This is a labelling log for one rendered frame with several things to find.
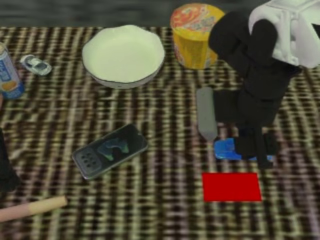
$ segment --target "red rectangle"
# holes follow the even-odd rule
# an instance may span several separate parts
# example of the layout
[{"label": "red rectangle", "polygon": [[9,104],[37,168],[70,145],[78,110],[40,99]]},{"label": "red rectangle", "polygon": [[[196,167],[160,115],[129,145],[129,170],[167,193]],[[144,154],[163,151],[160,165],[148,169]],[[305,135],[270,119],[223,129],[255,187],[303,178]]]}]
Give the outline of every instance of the red rectangle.
[{"label": "red rectangle", "polygon": [[205,202],[261,202],[256,173],[203,173]]}]

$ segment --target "white bowl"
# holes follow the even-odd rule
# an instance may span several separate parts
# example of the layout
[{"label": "white bowl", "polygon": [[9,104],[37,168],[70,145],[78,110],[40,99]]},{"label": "white bowl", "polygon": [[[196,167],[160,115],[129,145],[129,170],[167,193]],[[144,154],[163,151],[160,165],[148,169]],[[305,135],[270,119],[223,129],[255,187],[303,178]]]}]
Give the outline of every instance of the white bowl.
[{"label": "white bowl", "polygon": [[105,28],[82,48],[87,72],[100,84],[131,89],[151,81],[164,63],[160,38],[135,25]]}]

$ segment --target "striped tablecloth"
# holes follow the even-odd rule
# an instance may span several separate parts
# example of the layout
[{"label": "striped tablecloth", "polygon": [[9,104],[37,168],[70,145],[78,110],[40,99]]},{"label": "striped tablecloth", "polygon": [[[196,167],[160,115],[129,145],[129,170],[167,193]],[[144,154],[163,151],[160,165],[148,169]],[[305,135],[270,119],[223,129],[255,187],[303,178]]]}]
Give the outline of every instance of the striped tablecloth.
[{"label": "striped tablecloth", "polygon": [[[292,80],[270,131],[281,144],[272,170],[255,162],[215,160],[196,128],[195,91],[236,89],[224,62],[187,70],[175,60],[168,28],[166,61],[149,84],[114,90],[96,83],[81,49],[99,28],[0,28],[15,61],[32,53],[51,75],[20,74],[26,93],[0,112],[11,162],[22,179],[0,195],[0,208],[66,195],[65,208],[0,224],[1,240],[317,240],[320,239],[320,68]],[[85,181],[71,154],[134,123],[145,153]],[[236,133],[219,125],[221,137]],[[204,203],[203,172],[258,172],[263,202]]]}]

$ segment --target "orange and yellow cup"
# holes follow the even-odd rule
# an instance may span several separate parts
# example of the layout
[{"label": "orange and yellow cup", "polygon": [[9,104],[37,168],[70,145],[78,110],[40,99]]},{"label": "orange and yellow cup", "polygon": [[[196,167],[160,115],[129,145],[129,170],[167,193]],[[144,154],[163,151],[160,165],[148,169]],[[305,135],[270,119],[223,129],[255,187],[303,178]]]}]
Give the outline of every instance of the orange and yellow cup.
[{"label": "orange and yellow cup", "polygon": [[177,61],[188,69],[206,69],[217,61],[208,46],[213,26],[225,13],[202,3],[190,3],[174,10],[170,25]]}]

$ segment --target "brown carpet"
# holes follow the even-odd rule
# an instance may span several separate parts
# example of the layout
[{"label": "brown carpet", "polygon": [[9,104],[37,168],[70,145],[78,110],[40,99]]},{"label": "brown carpet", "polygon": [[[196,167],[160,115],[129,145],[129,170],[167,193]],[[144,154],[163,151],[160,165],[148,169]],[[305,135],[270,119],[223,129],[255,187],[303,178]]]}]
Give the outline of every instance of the brown carpet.
[{"label": "brown carpet", "polygon": [[[241,79],[224,62],[186,70],[168,28],[161,73],[147,85],[113,90],[81,63],[82,45],[98,28],[0,28],[12,57],[32,53],[52,64],[49,76],[20,69],[26,93],[4,103],[11,162],[22,179],[0,208],[66,195],[69,205],[0,224],[1,240],[312,240],[320,239],[320,68],[293,79],[276,118],[276,166],[215,160],[197,133],[195,91],[235,89]],[[149,149],[104,176],[83,180],[71,154],[128,123]],[[232,126],[219,125],[221,137]],[[258,172],[262,203],[204,203],[202,172]]]}]

